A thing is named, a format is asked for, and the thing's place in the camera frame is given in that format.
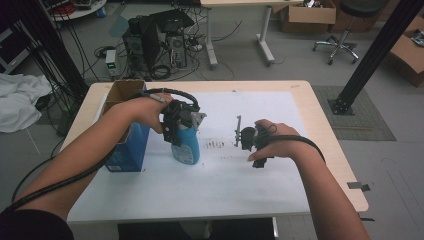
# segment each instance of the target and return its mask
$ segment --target desk leg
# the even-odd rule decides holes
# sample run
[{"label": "desk leg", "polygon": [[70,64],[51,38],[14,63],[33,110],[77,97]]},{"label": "desk leg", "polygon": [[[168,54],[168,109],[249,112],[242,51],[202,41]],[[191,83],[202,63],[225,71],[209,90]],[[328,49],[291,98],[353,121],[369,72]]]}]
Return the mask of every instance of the desk leg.
[{"label": "desk leg", "polygon": [[206,33],[206,50],[208,51],[209,63],[211,70],[215,69],[218,66],[218,60],[216,59],[215,50],[212,45],[212,21],[211,21],[211,10],[212,8],[207,9],[207,33]]},{"label": "desk leg", "polygon": [[262,32],[261,34],[256,34],[256,36],[258,37],[259,46],[261,47],[266,59],[268,60],[268,67],[275,62],[274,56],[272,55],[271,50],[269,50],[269,47],[265,42],[266,32],[268,30],[269,17],[271,16],[271,10],[271,6],[266,6],[264,13],[264,22],[262,25]]}]

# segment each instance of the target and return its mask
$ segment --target white cloth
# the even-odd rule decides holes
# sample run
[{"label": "white cloth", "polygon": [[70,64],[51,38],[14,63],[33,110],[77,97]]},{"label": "white cloth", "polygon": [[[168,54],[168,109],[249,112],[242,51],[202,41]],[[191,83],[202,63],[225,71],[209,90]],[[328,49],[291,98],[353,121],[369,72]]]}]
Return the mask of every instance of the white cloth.
[{"label": "white cloth", "polygon": [[0,132],[16,132],[40,119],[35,104],[51,90],[44,75],[0,74]]}]

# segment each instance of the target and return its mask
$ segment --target white desk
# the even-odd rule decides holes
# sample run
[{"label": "white desk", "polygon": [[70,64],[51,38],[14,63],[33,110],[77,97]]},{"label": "white desk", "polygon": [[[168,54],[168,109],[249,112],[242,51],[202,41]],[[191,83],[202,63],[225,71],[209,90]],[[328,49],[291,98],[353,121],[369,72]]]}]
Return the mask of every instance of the white desk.
[{"label": "white desk", "polygon": [[275,58],[265,41],[266,32],[268,30],[268,22],[271,16],[272,5],[291,5],[303,2],[302,0],[201,0],[202,6],[207,8],[207,34],[206,34],[206,49],[208,51],[209,63],[211,69],[218,66],[218,60],[215,55],[215,50],[212,45],[212,7],[225,6],[243,6],[243,5],[266,5],[264,12],[264,20],[260,34],[256,34],[258,43],[267,58],[268,66],[275,62]]},{"label": "white desk", "polygon": [[[90,88],[64,146],[91,126],[100,101],[110,86],[110,83],[99,83]],[[327,166],[355,209],[358,212],[367,210],[368,203],[362,191],[349,189],[347,186],[347,182],[356,182],[355,176],[307,82],[208,81],[147,83],[147,86],[178,89],[194,96],[201,92],[233,90],[242,93],[257,91],[290,93],[297,106],[301,126],[304,127],[302,131],[321,148]],[[207,104],[199,101],[199,105],[202,107]],[[284,106],[275,106],[275,110],[284,113],[288,111]],[[110,173],[102,168],[71,210],[68,221],[75,223],[250,218],[298,215],[309,211],[303,186],[291,160],[270,159],[264,169],[254,169],[251,163],[244,162],[249,154],[247,151],[239,148],[232,152],[233,155],[216,151],[220,149],[219,146],[223,151],[224,148],[235,147],[228,142],[219,141],[217,137],[206,139],[209,142],[204,142],[205,136],[202,134],[205,134],[207,129],[206,123],[214,119],[212,116],[214,113],[206,113],[209,116],[199,131],[199,141],[203,142],[201,143],[203,150],[197,165],[184,165],[174,160],[169,143],[164,142],[162,136],[151,132],[149,136],[151,142],[147,146],[151,151],[146,153],[143,171]],[[268,116],[266,114],[257,116],[261,117]],[[243,121],[242,117],[244,125],[242,127],[252,126],[253,123],[249,122]],[[236,119],[229,124],[235,129]],[[215,144],[217,149],[205,149],[204,144],[209,143]],[[203,157],[210,158],[212,155],[215,162],[202,160]]]}]

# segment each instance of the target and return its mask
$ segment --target cardboard box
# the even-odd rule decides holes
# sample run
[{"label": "cardboard box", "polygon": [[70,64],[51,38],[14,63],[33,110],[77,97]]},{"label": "cardboard box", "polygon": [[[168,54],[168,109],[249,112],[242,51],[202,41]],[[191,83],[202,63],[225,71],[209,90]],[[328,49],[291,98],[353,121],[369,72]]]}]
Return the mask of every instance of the cardboard box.
[{"label": "cardboard box", "polygon": [[[102,114],[113,105],[127,101],[139,89],[146,89],[144,81],[115,81],[103,105]],[[106,161],[106,168],[110,172],[141,171],[149,131],[149,126],[132,123],[119,140],[112,156]]]},{"label": "cardboard box", "polygon": [[417,29],[424,30],[424,18],[419,16],[411,22],[386,59],[415,87],[424,87],[424,47],[410,39]]},{"label": "cardboard box", "polygon": [[[346,27],[349,25],[352,20],[351,15],[344,13],[340,10],[340,1],[341,0],[333,0],[334,5],[336,6],[336,21],[333,25],[329,26],[328,31],[331,33],[342,33]],[[387,5],[389,0],[381,0],[382,9],[379,13],[377,13],[374,17],[371,18],[356,18],[353,26],[351,28],[351,32],[369,32],[380,18],[380,14],[383,12],[385,6]]]},{"label": "cardboard box", "polygon": [[331,0],[323,0],[323,8],[307,8],[292,5],[281,9],[273,8],[280,12],[281,29],[290,33],[325,33],[328,24],[336,21],[336,7]]}]

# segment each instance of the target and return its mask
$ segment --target gray floor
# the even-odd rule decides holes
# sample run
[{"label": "gray floor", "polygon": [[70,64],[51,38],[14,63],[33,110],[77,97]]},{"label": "gray floor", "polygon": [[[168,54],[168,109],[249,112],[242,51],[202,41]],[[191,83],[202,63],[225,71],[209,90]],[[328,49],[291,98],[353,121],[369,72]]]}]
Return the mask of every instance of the gray floor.
[{"label": "gray floor", "polygon": [[[119,41],[119,38],[110,36],[109,30],[126,7],[136,8],[140,7],[140,4],[109,4],[106,18],[96,18],[93,14],[73,21],[91,62],[95,60],[92,54],[94,49],[116,45]],[[220,62],[215,71],[209,70],[203,52],[199,57],[201,66],[196,73],[181,80],[260,82],[303,79],[312,85],[344,86],[357,66],[352,65],[350,57],[344,53],[336,56],[332,66],[327,65],[326,59],[331,50],[320,47],[316,52],[312,52],[312,46],[315,40],[325,39],[328,34],[282,33],[276,16],[273,16],[267,42],[278,64],[267,67],[255,41],[255,33],[259,33],[261,28],[263,8],[245,7],[213,11],[216,37],[230,33],[236,26],[235,21],[243,22],[233,36],[215,43]],[[358,43],[356,51],[360,56],[364,56],[381,25],[378,24],[369,33],[350,36],[351,41]],[[201,32],[204,32],[205,24],[201,26]],[[81,60],[75,43],[66,29],[61,32],[69,52],[80,67]],[[98,63],[93,68],[97,76],[107,78],[104,64]],[[15,73],[35,76],[41,74],[31,59],[21,64]],[[172,77],[185,73],[187,71],[181,71]],[[365,192],[369,210],[360,215],[375,220],[364,222],[372,239],[424,239],[424,191],[421,189],[424,183],[424,88],[415,88],[394,69],[382,63],[365,89],[397,141],[340,141],[357,179],[369,184],[371,188],[371,191]],[[0,208],[10,203],[19,180],[33,166],[48,158],[60,140],[49,125],[35,124],[19,132],[0,133]],[[279,217],[277,222],[281,239],[316,239],[309,216]],[[193,235],[199,235],[204,223],[187,222],[184,226]],[[113,223],[72,225],[72,229],[76,239],[118,239],[116,224]]]}]

